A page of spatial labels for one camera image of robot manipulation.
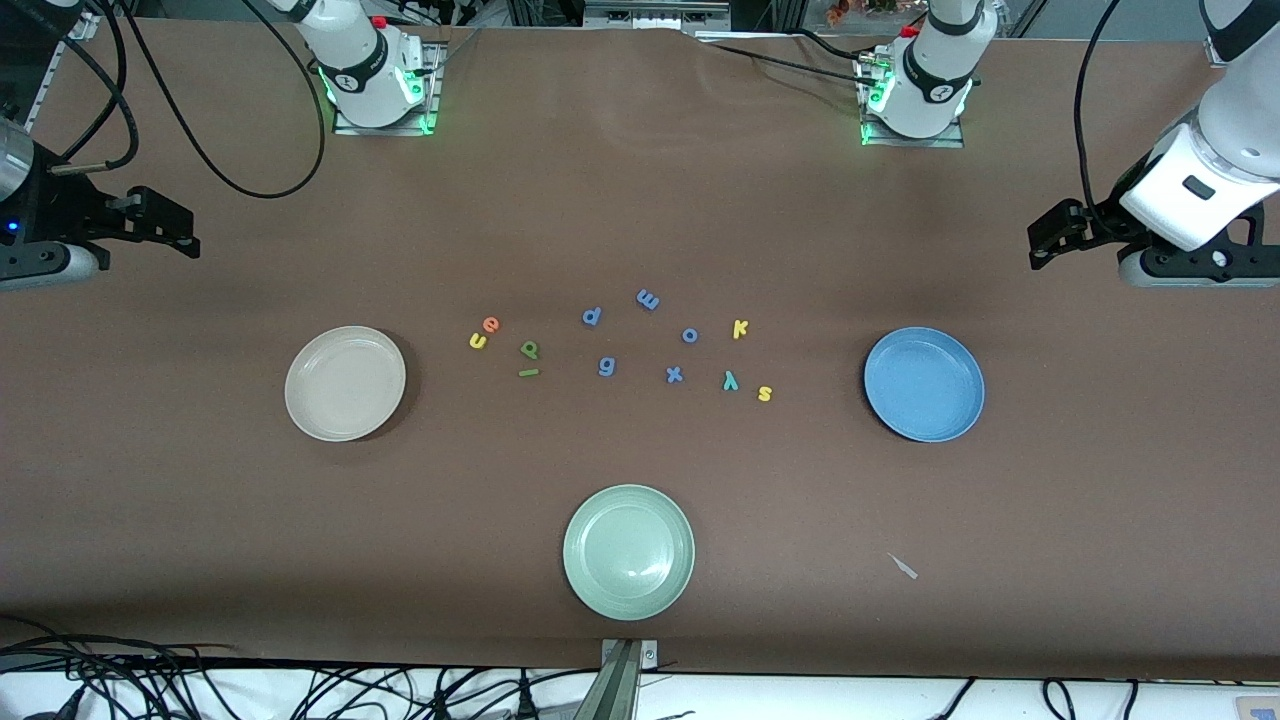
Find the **blue plate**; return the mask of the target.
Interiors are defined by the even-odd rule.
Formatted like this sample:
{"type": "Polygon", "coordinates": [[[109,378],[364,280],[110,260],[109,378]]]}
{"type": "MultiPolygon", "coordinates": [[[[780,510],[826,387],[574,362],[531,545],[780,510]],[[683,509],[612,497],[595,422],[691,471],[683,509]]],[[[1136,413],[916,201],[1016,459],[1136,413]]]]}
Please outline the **blue plate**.
{"type": "Polygon", "coordinates": [[[968,433],[986,406],[986,378],[973,352],[928,327],[891,331],[863,368],[867,402],[899,436],[943,443],[968,433]]]}

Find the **beige brown plate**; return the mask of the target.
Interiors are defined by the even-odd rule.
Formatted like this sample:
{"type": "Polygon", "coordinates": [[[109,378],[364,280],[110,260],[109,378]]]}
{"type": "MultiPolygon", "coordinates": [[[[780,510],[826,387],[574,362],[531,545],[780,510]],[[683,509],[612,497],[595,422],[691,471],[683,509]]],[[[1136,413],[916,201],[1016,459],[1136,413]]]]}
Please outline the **beige brown plate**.
{"type": "Polygon", "coordinates": [[[404,397],[407,366],[397,343],[365,325],[321,333],[285,374],[285,410],[306,436],[351,442],[387,423],[404,397]]]}

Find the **brown paper table cover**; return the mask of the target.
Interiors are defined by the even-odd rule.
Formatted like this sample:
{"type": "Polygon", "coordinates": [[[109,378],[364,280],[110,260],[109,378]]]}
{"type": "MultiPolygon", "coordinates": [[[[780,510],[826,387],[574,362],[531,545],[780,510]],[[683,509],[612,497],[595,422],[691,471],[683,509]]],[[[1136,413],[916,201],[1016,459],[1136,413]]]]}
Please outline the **brown paper table cover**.
{"type": "Polygon", "coordinates": [[[672,31],[485,29],[435,135],[332,137],[259,201],[132,50],[140,154],[97,182],[186,205],[204,251],[0,292],[0,612],[261,659],[585,667],[632,635],[681,673],[1280,678],[1280,291],[1137,290],[1111,249],[1030,270],[1079,190],[1080,54],[996,44],[964,149],[895,149],[833,79],[672,31]],[[344,325],[397,343],[404,397],[323,442],[285,374],[344,325]],[[904,327],[979,363],[964,436],[867,402],[904,327]],[[696,541],[635,623],[562,565],[621,484],[696,541]]]}

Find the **pale green plate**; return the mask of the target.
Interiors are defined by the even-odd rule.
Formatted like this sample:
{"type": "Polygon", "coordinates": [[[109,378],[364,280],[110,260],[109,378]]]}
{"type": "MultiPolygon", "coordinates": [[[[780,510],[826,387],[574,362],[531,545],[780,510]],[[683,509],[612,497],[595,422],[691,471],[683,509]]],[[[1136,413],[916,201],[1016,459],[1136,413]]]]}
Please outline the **pale green plate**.
{"type": "Polygon", "coordinates": [[[570,587],[611,620],[635,623],[664,612],[687,588],[695,562],[689,518],[648,486],[600,489],[566,527],[562,565],[570,587]]]}

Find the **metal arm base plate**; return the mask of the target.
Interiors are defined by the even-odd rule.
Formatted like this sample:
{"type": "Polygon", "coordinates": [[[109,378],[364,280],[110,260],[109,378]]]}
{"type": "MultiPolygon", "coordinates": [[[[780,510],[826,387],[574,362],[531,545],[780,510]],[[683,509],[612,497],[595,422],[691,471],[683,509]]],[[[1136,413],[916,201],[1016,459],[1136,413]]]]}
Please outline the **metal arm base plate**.
{"type": "Polygon", "coordinates": [[[863,85],[858,90],[860,145],[963,149],[964,138],[959,115],[951,119],[942,133],[929,138],[913,138],[891,129],[883,118],[874,114],[874,110],[884,104],[884,96],[895,85],[895,73],[891,70],[890,56],[881,53],[881,49],[886,49],[886,46],[874,46],[872,50],[860,51],[858,59],[852,60],[855,77],[859,79],[870,79],[870,85],[863,85]]]}
{"type": "Polygon", "coordinates": [[[335,108],[333,132],[362,136],[430,136],[440,109],[447,44],[385,28],[387,58],[364,82],[349,72],[321,69],[335,108]]]}

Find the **aluminium frame rail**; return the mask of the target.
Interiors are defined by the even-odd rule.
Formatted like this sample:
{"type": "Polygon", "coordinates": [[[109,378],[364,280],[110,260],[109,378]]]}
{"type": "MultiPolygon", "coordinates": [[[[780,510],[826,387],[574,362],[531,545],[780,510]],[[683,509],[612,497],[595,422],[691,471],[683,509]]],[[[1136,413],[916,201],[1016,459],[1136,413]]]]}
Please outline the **aluminium frame rail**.
{"type": "Polygon", "coordinates": [[[730,0],[584,0],[586,29],[730,32],[730,0]]]}

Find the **grey metal table bracket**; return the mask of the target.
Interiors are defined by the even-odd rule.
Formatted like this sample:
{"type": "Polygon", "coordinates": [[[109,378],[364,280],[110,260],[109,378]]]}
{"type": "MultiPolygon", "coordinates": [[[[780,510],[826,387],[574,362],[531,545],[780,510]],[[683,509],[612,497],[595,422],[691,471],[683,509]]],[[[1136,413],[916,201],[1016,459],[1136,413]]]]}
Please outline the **grey metal table bracket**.
{"type": "Polygon", "coordinates": [[[609,639],[603,643],[599,688],[591,720],[635,720],[641,675],[658,667],[658,641],[609,639]]]}

